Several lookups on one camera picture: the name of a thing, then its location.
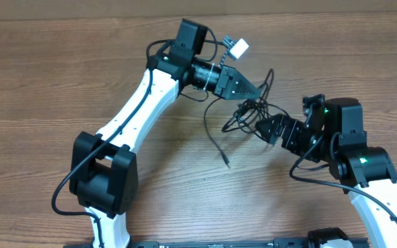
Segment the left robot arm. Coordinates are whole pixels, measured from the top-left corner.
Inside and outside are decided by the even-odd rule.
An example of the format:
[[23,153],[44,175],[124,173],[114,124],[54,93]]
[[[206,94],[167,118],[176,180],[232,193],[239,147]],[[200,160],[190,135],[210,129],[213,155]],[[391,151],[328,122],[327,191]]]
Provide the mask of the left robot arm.
[[163,40],[147,55],[137,90],[120,112],[96,134],[76,138],[70,192],[92,221],[89,247],[129,247],[126,211],[138,185],[137,154],[152,126],[188,85],[219,99],[257,99],[260,90],[238,70],[198,58],[210,29],[183,19],[175,39]]

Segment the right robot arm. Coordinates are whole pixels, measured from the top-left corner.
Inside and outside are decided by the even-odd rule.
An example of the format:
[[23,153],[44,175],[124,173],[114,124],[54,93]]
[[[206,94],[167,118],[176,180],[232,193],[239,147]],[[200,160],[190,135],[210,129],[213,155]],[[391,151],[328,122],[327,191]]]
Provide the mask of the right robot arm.
[[[397,247],[397,171],[382,147],[367,144],[363,107],[358,99],[303,98],[305,121],[275,114],[258,121],[261,138],[297,155],[291,178],[341,188],[362,220],[374,247]],[[334,182],[296,176],[303,160],[323,162]]]

